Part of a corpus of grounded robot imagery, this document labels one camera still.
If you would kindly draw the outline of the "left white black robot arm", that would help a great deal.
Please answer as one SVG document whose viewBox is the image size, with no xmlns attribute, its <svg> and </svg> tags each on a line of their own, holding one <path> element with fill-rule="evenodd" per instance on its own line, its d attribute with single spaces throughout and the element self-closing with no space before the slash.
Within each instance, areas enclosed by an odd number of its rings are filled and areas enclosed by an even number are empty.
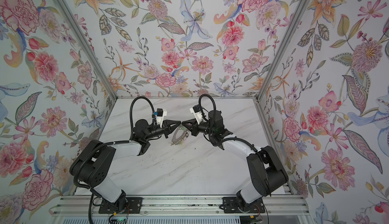
<svg viewBox="0 0 389 224">
<path fill-rule="evenodd" d="M 161 125 L 153 125 L 142 119 L 132 128 L 129 140 L 109 143 L 91 141 L 69 169 L 74 177 L 74 184 L 79 188 L 88 189 L 101 198 L 109 205 L 111 211 L 124 210 L 127 205 L 126 193 L 108 177 L 112 162 L 128 156 L 145 154 L 152 139 L 168 137 L 180 124 L 180 121 L 164 120 Z"/>
</svg>

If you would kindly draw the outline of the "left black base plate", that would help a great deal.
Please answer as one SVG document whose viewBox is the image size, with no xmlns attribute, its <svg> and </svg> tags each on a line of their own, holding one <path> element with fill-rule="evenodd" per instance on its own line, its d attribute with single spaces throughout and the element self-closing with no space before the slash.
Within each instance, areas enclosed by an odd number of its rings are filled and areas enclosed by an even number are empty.
<svg viewBox="0 0 389 224">
<path fill-rule="evenodd" d="M 126 200 L 121 203 L 110 203 L 102 200 L 100 204 L 99 214 L 140 214 L 142 207 L 142 197 L 126 197 Z"/>
</svg>

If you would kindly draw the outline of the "aluminium mounting rail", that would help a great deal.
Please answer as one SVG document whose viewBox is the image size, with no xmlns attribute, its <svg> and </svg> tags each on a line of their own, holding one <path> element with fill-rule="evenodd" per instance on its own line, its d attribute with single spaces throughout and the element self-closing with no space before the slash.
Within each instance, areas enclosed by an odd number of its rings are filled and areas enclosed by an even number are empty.
<svg viewBox="0 0 389 224">
<path fill-rule="evenodd" d="M 121 216 L 222 216 L 223 195 L 144 195 L 139 213 L 124 210 Z M 309 215 L 306 201 L 297 195 L 273 195 L 264 197 L 264 217 L 283 215 Z M 61 197 L 58 204 L 49 210 L 52 216 L 87 216 L 89 196 Z"/>
</svg>

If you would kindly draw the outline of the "left aluminium corner post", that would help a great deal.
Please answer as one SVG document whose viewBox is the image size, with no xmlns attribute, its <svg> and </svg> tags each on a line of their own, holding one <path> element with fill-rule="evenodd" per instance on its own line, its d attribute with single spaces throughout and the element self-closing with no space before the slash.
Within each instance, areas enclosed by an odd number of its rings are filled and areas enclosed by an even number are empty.
<svg viewBox="0 0 389 224">
<path fill-rule="evenodd" d="M 64 20 L 68 23 L 71 30 L 74 32 L 75 37 L 79 43 L 79 46 L 82 48 L 82 50 L 87 55 L 89 62 L 91 63 L 91 66 L 94 68 L 94 71 L 96 72 L 97 76 L 100 78 L 100 81 L 102 85 L 105 88 L 105 91 L 107 94 L 112 98 L 113 102 L 115 103 L 118 99 L 117 94 L 114 92 L 110 82 L 108 81 L 107 76 L 104 74 L 104 71 L 102 67 L 100 66 L 100 63 L 98 61 L 98 58 L 95 56 L 95 53 L 93 52 L 91 46 L 89 45 L 88 41 L 86 40 L 83 30 L 80 28 L 78 22 L 76 21 L 76 18 L 72 11 L 70 10 L 66 0 L 53 0 L 54 3 L 58 6 L 58 10 L 63 15 Z"/>
</svg>

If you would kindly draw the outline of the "aluminium corner post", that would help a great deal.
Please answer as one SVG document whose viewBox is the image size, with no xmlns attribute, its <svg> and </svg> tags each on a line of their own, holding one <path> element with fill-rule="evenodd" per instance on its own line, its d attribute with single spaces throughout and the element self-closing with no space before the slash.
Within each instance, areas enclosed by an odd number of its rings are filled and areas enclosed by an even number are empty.
<svg viewBox="0 0 389 224">
<path fill-rule="evenodd" d="M 297 27 L 301 21 L 301 18 L 304 15 L 306 8 L 308 7 L 309 1 L 310 0 L 300 0 L 298 2 L 297 8 L 294 12 L 294 17 L 291 19 L 290 25 L 286 29 L 286 32 L 280 41 L 280 45 L 275 53 L 274 59 L 271 61 L 271 63 L 269 65 L 265 66 L 265 68 L 266 68 L 266 71 L 264 73 L 265 77 L 264 77 L 262 87 L 259 90 L 258 94 L 256 95 L 256 99 L 255 99 L 256 102 L 259 103 L 260 100 L 265 97 L 266 90 L 267 90 L 268 86 L 270 85 L 270 82 L 272 80 L 272 77 L 274 76 L 274 73 L 275 73 L 278 65 L 281 62 L 281 58 L 283 57 L 284 53 L 286 52 L 286 50 L 289 47 L 289 44 L 291 42 L 291 39 L 292 39 L 294 33 L 297 31 Z"/>
<path fill-rule="evenodd" d="M 113 102 L 115 103 L 118 99 L 117 94 L 114 92 L 110 82 L 108 81 L 107 76 L 104 74 L 104 71 L 102 67 L 100 66 L 100 63 L 98 61 L 98 58 L 95 56 L 95 53 L 93 52 L 91 46 L 89 45 L 88 41 L 86 40 L 83 30 L 80 28 L 78 22 L 76 21 L 76 18 L 72 11 L 70 10 L 66 0 L 53 0 L 54 3 L 58 6 L 58 10 L 63 15 L 64 20 L 68 23 L 71 30 L 74 32 L 75 37 L 79 43 L 79 46 L 82 48 L 82 50 L 87 55 L 89 62 L 91 63 L 91 66 L 94 68 L 94 71 L 96 72 L 97 76 L 100 78 L 100 81 L 102 85 L 105 88 L 105 91 L 107 94 L 112 98 Z"/>
</svg>

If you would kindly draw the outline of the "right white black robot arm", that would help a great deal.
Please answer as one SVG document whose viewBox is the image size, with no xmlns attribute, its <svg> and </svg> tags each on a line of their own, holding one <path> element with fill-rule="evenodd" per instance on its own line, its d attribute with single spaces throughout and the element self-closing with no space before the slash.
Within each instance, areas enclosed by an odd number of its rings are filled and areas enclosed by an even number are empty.
<svg viewBox="0 0 389 224">
<path fill-rule="evenodd" d="M 196 105 L 190 112 L 194 119 L 183 121 L 182 125 L 191 135 L 202 133 L 214 147 L 233 153 L 248 164 L 251 183 L 239 190 L 230 201 L 231 211 L 247 213 L 257 201 L 270 196 L 288 182 L 288 174 L 274 148 L 266 146 L 257 149 L 255 145 L 235 136 L 225 128 L 218 110 L 210 111 L 208 117 L 205 117 L 202 108 Z"/>
</svg>

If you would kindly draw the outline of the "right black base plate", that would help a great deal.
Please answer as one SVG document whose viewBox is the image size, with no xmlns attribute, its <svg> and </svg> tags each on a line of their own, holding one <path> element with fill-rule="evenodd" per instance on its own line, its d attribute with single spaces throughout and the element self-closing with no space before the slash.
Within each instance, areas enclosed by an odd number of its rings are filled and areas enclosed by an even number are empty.
<svg viewBox="0 0 389 224">
<path fill-rule="evenodd" d="M 246 203 L 241 197 L 223 197 L 220 209 L 226 214 L 262 214 L 266 213 L 262 199 Z"/>
</svg>

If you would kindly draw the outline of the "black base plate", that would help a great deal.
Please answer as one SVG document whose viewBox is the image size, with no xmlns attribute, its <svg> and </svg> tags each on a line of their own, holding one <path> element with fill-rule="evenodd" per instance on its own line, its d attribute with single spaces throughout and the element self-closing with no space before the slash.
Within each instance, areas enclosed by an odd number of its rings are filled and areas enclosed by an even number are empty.
<svg viewBox="0 0 389 224">
<path fill-rule="evenodd" d="M 220 209 L 226 214 L 262 214 L 266 213 L 262 199 L 246 203 L 241 197 L 223 197 Z"/>
<path fill-rule="evenodd" d="M 100 204 L 99 214 L 140 214 L 142 207 L 142 197 L 126 197 L 126 200 L 121 203 L 110 203 L 102 200 Z"/>
</svg>

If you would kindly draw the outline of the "large metal keyring with keys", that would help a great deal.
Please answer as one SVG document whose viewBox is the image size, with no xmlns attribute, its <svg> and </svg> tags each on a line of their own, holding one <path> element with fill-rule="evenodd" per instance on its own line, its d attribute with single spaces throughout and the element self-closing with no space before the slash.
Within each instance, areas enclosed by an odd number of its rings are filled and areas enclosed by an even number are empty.
<svg viewBox="0 0 389 224">
<path fill-rule="evenodd" d="M 182 145 L 183 142 L 189 137 L 189 131 L 184 126 L 179 126 L 173 133 L 171 139 L 171 145 Z"/>
</svg>

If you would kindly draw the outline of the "right aluminium corner post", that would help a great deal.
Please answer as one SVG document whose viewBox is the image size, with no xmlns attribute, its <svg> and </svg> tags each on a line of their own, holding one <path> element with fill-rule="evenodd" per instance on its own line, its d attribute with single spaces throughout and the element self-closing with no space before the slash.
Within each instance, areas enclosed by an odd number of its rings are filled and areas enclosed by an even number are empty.
<svg viewBox="0 0 389 224">
<path fill-rule="evenodd" d="M 289 47 L 289 44 L 291 42 L 291 39 L 292 39 L 294 33 L 297 31 L 297 27 L 301 21 L 301 18 L 304 15 L 306 8 L 308 7 L 309 1 L 310 0 L 300 0 L 298 2 L 297 8 L 294 12 L 294 17 L 291 19 L 290 25 L 286 29 L 286 32 L 280 41 L 280 45 L 275 53 L 274 59 L 271 61 L 271 63 L 269 65 L 265 66 L 265 68 L 266 68 L 266 71 L 264 73 L 265 77 L 264 77 L 262 87 L 259 90 L 258 94 L 256 95 L 256 99 L 255 99 L 256 102 L 259 103 L 260 100 L 265 97 L 266 90 L 267 90 L 268 86 L 270 85 L 270 82 L 272 80 L 272 77 L 274 76 L 274 73 L 275 73 L 278 65 L 281 62 L 281 58 L 283 57 L 284 53 L 286 52 L 286 50 Z"/>
</svg>

